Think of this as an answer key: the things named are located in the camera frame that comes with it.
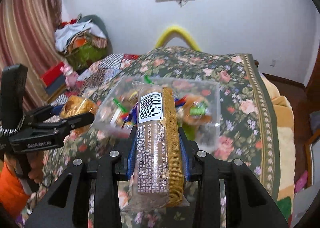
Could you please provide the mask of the person's hand on handle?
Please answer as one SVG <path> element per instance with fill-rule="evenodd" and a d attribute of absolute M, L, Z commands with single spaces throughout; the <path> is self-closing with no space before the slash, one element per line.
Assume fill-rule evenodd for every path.
<path fill-rule="evenodd" d="M 31 171 L 28 173 L 29 178 L 35 183 L 39 184 L 43 181 L 43 158 L 44 158 L 44 152 L 32 152 L 26 154 L 28 162 L 31 167 Z M 4 162 L 6 166 L 8 167 L 11 174 L 16 178 L 16 165 L 18 163 L 17 159 L 11 155 L 10 153 L 4 154 Z"/>

